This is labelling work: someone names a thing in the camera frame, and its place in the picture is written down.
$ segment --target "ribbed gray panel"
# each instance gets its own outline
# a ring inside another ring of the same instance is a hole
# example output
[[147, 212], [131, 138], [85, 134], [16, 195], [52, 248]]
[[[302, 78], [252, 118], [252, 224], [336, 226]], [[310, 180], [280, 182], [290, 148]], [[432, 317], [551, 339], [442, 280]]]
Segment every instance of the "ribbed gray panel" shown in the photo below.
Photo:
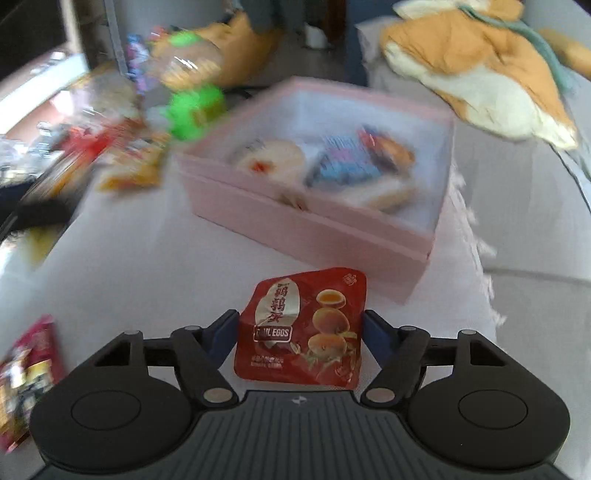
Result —
[[[304, 397], [305, 401], [294, 401]], [[450, 466], [416, 445], [398, 417], [361, 407], [349, 392], [251, 392], [206, 413], [179, 449], [119, 475], [49, 467], [38, 480], [566, 480], [551, 465], [492, 475]]]

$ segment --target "red wrapper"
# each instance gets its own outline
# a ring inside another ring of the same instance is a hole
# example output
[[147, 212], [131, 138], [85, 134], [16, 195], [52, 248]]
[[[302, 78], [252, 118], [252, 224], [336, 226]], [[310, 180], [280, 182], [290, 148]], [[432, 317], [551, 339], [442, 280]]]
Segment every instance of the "red wrapper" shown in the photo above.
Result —
[[28, 437], [35, 403], [63, 377], [53, 319], [46, 315], [13, 344], [0, 363], [0, 445], [6, 452]]
[[249, 380], [354, 389], [366, 278], [331, 268], [259, 283], [238, 327], [234, 370]]

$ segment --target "green toy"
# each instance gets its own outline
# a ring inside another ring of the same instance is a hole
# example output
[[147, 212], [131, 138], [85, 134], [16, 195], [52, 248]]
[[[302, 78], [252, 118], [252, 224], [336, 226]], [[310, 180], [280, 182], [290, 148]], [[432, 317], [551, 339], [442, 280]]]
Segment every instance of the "green toy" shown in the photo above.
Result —
[[191, 31], [172, 35], [154, 59], [152, 74], [175, 92], [167, 117], [179, 140], [198, 140], [226, 112], [222, 91], [211, 83], [220, 73], [223, 55], [210, 41]]

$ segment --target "pink box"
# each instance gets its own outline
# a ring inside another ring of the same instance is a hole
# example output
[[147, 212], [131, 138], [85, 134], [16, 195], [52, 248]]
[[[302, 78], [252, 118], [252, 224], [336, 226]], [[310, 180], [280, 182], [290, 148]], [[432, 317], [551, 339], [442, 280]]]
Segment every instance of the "pink box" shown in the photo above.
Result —
[[[418, 195], [392, 212], [357, 208], [305, 186], [238, 170], [228, 158], [257, 138], [391, 132], [415, 152]], [[244, 102], [176, 154], [195, 215], [318, 268], [350, 267], [405, 302], [427, 268], [447, 191], [454, 116], [373, 90], [294, 78]]]

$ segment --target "silver screw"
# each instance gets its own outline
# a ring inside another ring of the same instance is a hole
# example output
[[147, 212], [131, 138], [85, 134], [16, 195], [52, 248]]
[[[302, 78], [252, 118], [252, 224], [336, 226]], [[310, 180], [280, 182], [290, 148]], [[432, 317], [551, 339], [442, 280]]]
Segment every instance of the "silver screw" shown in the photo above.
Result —
[[365, 397], [374, 403], [388, 403], [396, 398], [396, 395], [389, 388], [372, 388]]
[[210, 388], [203, 394], [209, 403], [226, 403], [232, 399], [232, 392], [227, 388]]

